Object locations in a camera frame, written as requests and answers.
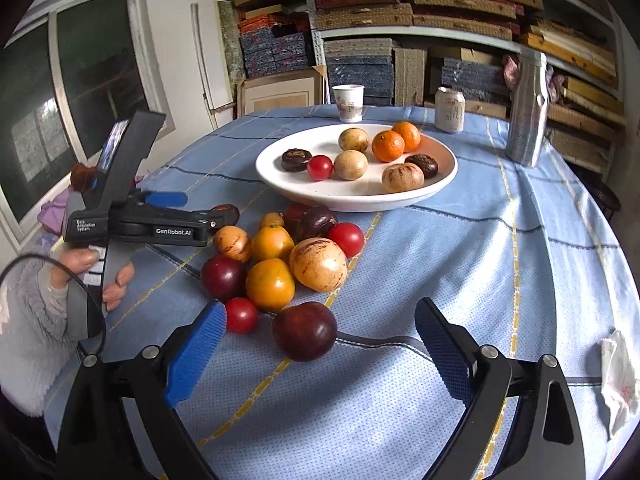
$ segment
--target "white napkin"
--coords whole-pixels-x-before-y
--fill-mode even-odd
[[[602,396],[609,407],[609,438],[638,413],[638,358],[620,330],[600,341],[602,348]]]

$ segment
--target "blue gripper pad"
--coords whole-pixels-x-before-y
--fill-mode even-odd
[[[145,202],[157,207],[184,207],[189,197],[183,192],[153,191],[145,197]]]
[[[433,364],[436,365],[449,395],[462,400],[468,408],[474,398],[471,363],[449,335],[448,325],[438,307],[429,298],[421,299],[415,306],[415,329]]]
[[[225,335],[225,306],[212,301],[198,314],[192,327],[191,335],[167,367],[164,396],[172,408],[191,397],[213,351]]]

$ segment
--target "picture frame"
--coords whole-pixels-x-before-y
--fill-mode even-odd
[[[238,118],[274,108],[299,108],[326,102],[325,66],[245,79],[238,82]]]

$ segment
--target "window frame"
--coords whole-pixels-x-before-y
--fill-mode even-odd
[[[48,27],[48,55],[50,62],[50,74],[53,82],[54,96],[58,104],[60,118],[69,145],[78,162],[93,166],[97,164],[100,152],[87,157],[66,98],[65,85],[62,79],[60,67],[60,54],[58,49],[58,13],[90,0],[46,0],[31,8],[20,20],[14,34],[7,42],[7,46],[18,38],[28,34],[33,29],[47,24]],[[158,134],[158,139],[175,130],[174,120],[169,109],[169,103],[164,92],[160,69],[154,49],[151,26],[146,8],[146,0],[127,0],[129,11],[129,30],[133,43],[134,55],[140,74],[140,81],[145,93],[146,102],[150,110],[158,110],[166,114],[164,125]],[[34,233],[40,228],[38,215],[42,205],[50,202],[70,185],[70,174],[65,175],[55,183],[44,196],[18,221],[9,205],[2,187],[0,186],[0,227],[5,232],[12,246],[19,251]]]

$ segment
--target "striped tablecloth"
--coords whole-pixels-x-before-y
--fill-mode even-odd
[[[340,339],[324,358],[284,359],[268,317],[249,336],[225,335],[193,397],[177,409],[201,452],[223,479],[421,479],[463,413],[415,331],[415,304],[430,296],[479,344],[526,360],[558,357],[580,419],[587,478],[599,478],[638,420],[609,440],[598,342],[620,328],[640,350],[638,293],[603,215],[546,142],[534,169],[505,158],[504,121],[468,114],[465,131],[447,135],[425,108],[371,107],[364,120],[415,123],[453,150],[458,176],[414,206],[338,215],[363,229],[365,249],[340,290],[299,290],[294,299],[333,309]],[[287,206],[258,178],[257,155],[286,135],[337,122],[330,106],[256,112],[198,140],[144,186],[186,190],[190,210],[234,203],[239,225],[253,235],[262,215]],[[213,254],[210,246],[138,251],[136,278],[108,317],[105,359],[133,357],[191,322],[207,301],[198,271]],[[55,441],[76,367],[67,365],[47,398]],[[145,462],[160,475],[127,405]],[[479,478],[495,466],[515,405],[505,405]]]

